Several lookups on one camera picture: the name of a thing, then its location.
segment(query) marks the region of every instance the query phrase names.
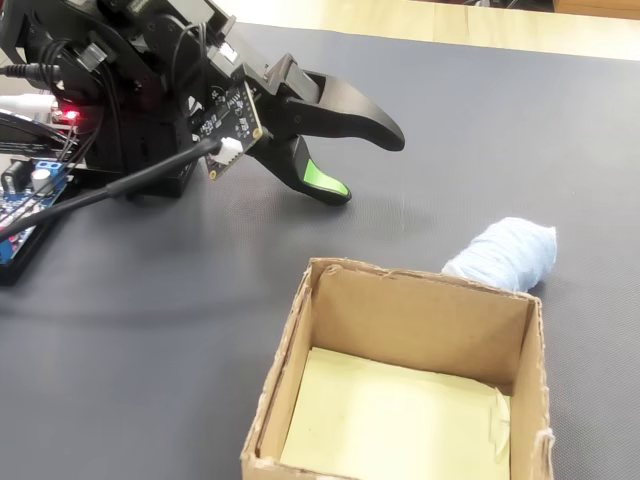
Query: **blue circuit board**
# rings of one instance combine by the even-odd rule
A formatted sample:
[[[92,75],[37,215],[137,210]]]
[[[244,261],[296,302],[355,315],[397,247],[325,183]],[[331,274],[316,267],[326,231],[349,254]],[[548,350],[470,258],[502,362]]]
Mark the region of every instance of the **blue circuit board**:
[[[64,187],[45,197],[32,198],[33,190],[31,187],[21,193],[5,193],[0,190],[0,230],[25,211],[27,211],[25,216],[29,216],[51,207],[63,191]],[[9,240],[0,242],[0,265],[11,263],[11,260],[18,254],[34,229],[35,227],[32,227],[11,237]]]

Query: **paper sheet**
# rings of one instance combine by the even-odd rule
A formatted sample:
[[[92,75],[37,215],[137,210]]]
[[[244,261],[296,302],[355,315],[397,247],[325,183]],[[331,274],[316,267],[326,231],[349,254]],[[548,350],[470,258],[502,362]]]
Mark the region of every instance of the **paper sheet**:
[[[314,348],[280,461],[360,480],[509,480],[508,405],[473,380]]]

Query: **cardboard box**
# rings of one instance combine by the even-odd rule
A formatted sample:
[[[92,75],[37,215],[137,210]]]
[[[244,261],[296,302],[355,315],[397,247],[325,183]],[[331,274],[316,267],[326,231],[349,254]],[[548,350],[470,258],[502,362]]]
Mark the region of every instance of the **cardboard box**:
[[[443,275],[312,260],[241,454],[244,480],[343,478],[279,463],[312,347],[499,388],[511,396],[511,479],[553,479],[538,299]]]

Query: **circuit board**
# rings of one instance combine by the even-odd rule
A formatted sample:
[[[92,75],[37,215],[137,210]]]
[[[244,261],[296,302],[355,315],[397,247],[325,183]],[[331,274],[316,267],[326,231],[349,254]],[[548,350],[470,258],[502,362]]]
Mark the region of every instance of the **circuit board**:
[[[25,191],[21,193],[4,193],[0,190],[0,219],[2,219],[2,221],[0,221],[0,230],[24,212],[26,212],[25,216],[29,216],[51,207],[63,192],[64,188],[60,188],[44,198],[32,198],[32,187],[27,187]],[[9,240],[0,242],[0,265],[9,265],[12,262],[35,228],[36,227],[29,228],[11,237]]]
[[[242,152],[246,153],[262,137],[262,126],[253,103],[251,89],[246,82],[231,87],[226,92],[220,87],[213,87],[211,98],[214,106],[204,116],[200,135],[233,138],[242,144]],[[220,178],[241,156],[242,154],[228,164],[223,164],[208,155],[205,161],[209,178]]]

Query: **gray table surface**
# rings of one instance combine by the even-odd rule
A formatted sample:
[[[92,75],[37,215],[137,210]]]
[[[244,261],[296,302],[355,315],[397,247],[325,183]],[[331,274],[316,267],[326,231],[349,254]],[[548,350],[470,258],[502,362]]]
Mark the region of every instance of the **gray table surface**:
[[[312,256],[438,271],[508,215],[555,225],[544,301],[558,479],[640,471],[640,64],[240,26],[402,126],[391,154],[311,139],[333,209],[243,159],[180,201],[65,220],[0,290],[0,476],[237,479]]]

